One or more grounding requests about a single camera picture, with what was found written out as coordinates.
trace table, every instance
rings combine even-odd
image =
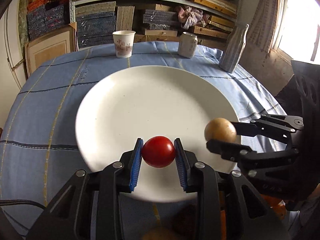
[[[124,68],[165,65],[199,75],[226,96],[241,122],[257,119],[262,113],[285,114],[240,65],[233,74],[222,71],[218,67],[222,51],[198,45],[195,56],[187,59],[177,50],[176,42],[136,43],[130,58],[119,59],[114,45],[108,44],[65,54],[39,67],[18,94],[1,137],[0,198],[46,205],[74,172],[89,170],[76,143],[76,112],[98,81]],[[258,152],[284,149],[283,144],[262,136],[243,137],[243,144]],[[121,205],[126,239],[138,240],[156,225],[155,204],[121,196]],[[161,220],[167,221],[183,205],[156,207]],[[21,235],[26,235],[41,213],[40,208],[27,205],[7,206],[4,211]]]

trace red tomato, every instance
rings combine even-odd
[[[155,136],[142,147],[141,155],[150,166],[163,168],[173,162],[176,153],[172,142],[167,137]]]

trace aluminum can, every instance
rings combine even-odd
[[[178,54],[183,57],[192,58],[198,44],[198,37],[192,33],[184,32],[180,36]]]

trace black cable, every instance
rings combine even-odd
[[[45,209],[44,205],[41,205],[38,202],[24,199],[16,199],[16,200],[0,200],[0,206],[12,206],[12,205],[32,205],[42,209]]]

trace white paper cup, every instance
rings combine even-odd
[[[134,31],[117,31],[112,33],[117,57],[131,57],[135,33]]]

